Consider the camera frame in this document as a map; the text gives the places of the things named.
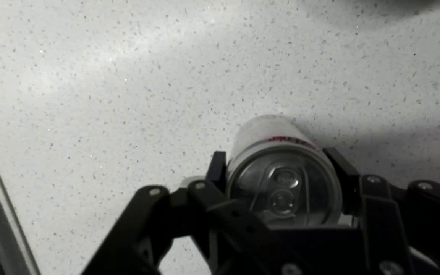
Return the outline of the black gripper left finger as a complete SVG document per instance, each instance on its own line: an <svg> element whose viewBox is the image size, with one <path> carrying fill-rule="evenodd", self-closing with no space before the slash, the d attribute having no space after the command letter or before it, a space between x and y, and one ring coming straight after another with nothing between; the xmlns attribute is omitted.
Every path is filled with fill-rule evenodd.
<svg viewBox="0 0 440 275"><path fill-rule="evenodd" d="M190 176L185 177L181 183L182 188L187 188L190 183L198 180L207 180L215 183L222 193L227 191L227 153L215 151L208 165L208 170L204 176Z"/></svg>

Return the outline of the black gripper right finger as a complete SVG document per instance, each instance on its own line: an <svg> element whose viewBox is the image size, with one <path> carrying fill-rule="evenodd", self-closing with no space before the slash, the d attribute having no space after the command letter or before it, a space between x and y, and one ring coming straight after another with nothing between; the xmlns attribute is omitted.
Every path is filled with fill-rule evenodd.
<svg viewBox="0 0 440 275"><path fill-rule="evenodd" d="M343 213L355 214L361 206L360 199L361 173L337 148L326 148L325 153L332 162L341 185Z"/></svg>

